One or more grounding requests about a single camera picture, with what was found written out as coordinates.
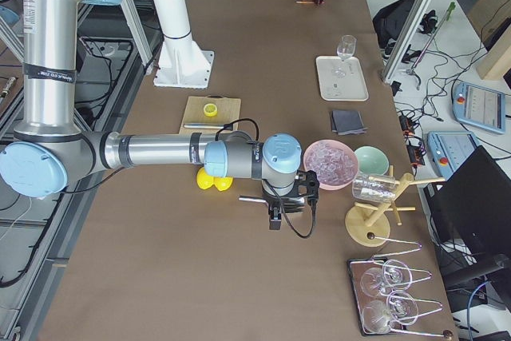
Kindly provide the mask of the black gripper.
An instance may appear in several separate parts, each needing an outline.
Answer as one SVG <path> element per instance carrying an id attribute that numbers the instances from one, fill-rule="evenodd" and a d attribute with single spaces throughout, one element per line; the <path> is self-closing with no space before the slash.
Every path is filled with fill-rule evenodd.
<path id="1" fill-rule="evenodd" d="M 268 223 L 270 230 L 280 230 L 284 213 L 297 213 L 298 202 L 277 194 L 274 187 L 266 180 L 262 181 L 263 199 L 267 203 Z"/>

